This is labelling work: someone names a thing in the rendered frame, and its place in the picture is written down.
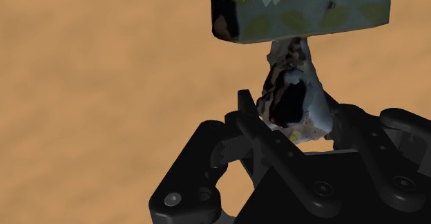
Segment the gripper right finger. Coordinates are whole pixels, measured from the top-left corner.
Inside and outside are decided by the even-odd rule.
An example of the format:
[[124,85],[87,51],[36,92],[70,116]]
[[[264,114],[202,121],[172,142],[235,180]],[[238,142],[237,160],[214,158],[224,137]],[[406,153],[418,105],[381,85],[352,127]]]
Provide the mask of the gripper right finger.
[[[388,108],[370,115],[353,104],[338,103],[325,94],[333,119],[333,148],[355,149],[365,163],[380,199],[401,212],[423,209],[431,190],[431,120],[404,109]],[[429,149],[418,169],[385,131],[394,129],[423,139]]]

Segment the grey green patterned box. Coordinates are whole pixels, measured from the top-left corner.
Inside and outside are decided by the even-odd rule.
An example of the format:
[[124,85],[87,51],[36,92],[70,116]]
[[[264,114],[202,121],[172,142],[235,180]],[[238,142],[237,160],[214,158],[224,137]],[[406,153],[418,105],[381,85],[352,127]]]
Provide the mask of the grey green patterned box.
[[252,44],[388,24],[391,0],[211,0],[213,36]]

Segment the grey black object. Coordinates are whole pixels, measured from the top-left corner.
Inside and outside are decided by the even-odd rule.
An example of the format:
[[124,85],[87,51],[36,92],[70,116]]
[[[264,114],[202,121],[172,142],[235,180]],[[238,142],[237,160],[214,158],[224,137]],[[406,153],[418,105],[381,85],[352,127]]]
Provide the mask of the grey black object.
[[267,61],[270,70],[256,102],[263,122],[294,144],[330,133],[333,119],[307,40],[272,41]]

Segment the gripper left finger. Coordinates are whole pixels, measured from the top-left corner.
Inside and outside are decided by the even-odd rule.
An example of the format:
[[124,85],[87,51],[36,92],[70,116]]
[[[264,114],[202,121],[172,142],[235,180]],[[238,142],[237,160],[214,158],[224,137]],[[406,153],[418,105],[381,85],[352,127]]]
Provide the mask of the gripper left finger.
[[274,203],[292,200],[319,218],[339,215],[342,198],[329,178],[318,179],[308,157],[279,131],[258,117],[248,90],[238,91],[238,109],[224,121],[207,120],[198,126],[149,200],[153,224],[240,224],[226,214],[216,184],[230,162],[249,158],[248,170],[256,188],[269,174],[280,176]]

